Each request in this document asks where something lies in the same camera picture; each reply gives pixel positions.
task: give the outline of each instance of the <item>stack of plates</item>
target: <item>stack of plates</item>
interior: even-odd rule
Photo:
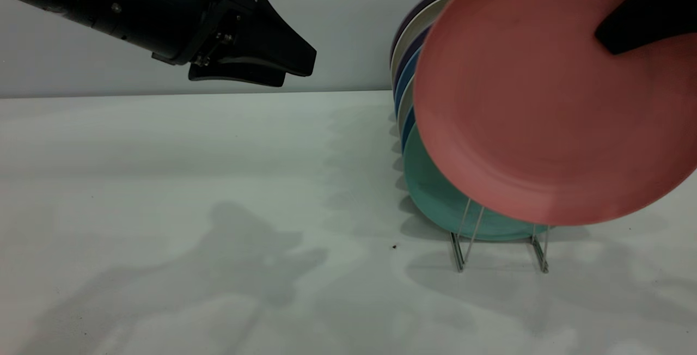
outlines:
[[[409,15],[394,107],[426,216],[455,232],[471,197],[478,236],[525,238],[638,211],[697,168],[697,34],[613,55],[594,33],[624,1],[424,0]]]
[[[429,157],[415,124],[413,107],[414,78],[421,47],[431,25],[449,1],[421,1],[407,15],[394,37],[390,58],[394,113],[398,120],[405,179],[415,205],[441,228],[471,236],[481,206],[473,201],[468,217],[462,221],[468,198],[440,173]],[[532,233],[532,224],[486,210],[477,237],[485,241],[511,241],[528,238]]]

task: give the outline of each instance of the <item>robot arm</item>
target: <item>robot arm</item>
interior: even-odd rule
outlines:
[[[152,51],[189,79],[281,87],[309,76],[315,49],[268,0],[20,0]]]

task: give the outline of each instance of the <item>pink plate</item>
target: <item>pink plate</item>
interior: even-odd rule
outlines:
[[[421,138],[461,192],[511,218],[599,223],[697,166],[697,35],[613,57],[624,0],[453,0],[415,77]]]

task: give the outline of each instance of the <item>screw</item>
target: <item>screw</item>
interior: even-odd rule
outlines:
[[[198,66],[208,66],[211,63],[211,59],[209,59],[209,57],[198,56],[194,63]]]

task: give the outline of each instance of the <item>blue plate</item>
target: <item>blue plate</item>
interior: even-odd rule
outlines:
[[[404,89],[404,94],[401,96],[401,101],[399,102],[399,110],[396,113],[396,125],[398,126],[399,137],[401,138],[402,132],[404,131],[404,126],[406,124],[406,119],[409,115],[409,109],[414,105],[414,77],[409,79],[409,82]]]
[[[416,124],[416,116],[414,114],[414,107],[411,106],[409,108],[409,112],[406,116],[406,120],[404,121],[404,127],[401,130],[401,152],[404,154],[404,151],[406,150],[406,142],[409,141],[409,134],[411,134],[411,130],[414,129],[414,124]]]
[[[396,74],[395,79],[393,81],[393,87],[396,87],[399,82],[399,77],[401,77],[401,74],[404,72],[404,68],[406,68],[406,63],[409,62],[411,59],[411,56],[413,56],[418,49],[421,48],[421,45],[424,44],[424,41],[426,40],[426,35],[429,34],[429,30],[431,27],[429,26],[423,32],[419,34],[418,37],[414,40],[414,42],[409,45],[409,48],[406,50],[406,53],[404,53],[403,57],[401,57],[401,60],[399,61],[399,66],[396,68]]]
[[[394,92],[394,115],[397,117],[399,116],[401,97],[404,94],[404,90],[406,90],[406,85],[408,85],[409,81],[414,76],[414,72],[416,72],[416,62],[419,60],[420,53],[421,47],[416,50],[414,55],[412,55],[409,61],[406,63],[404,71],[401,73],[401,76],[399,76],[398,83],[396,84],[396,91]]]

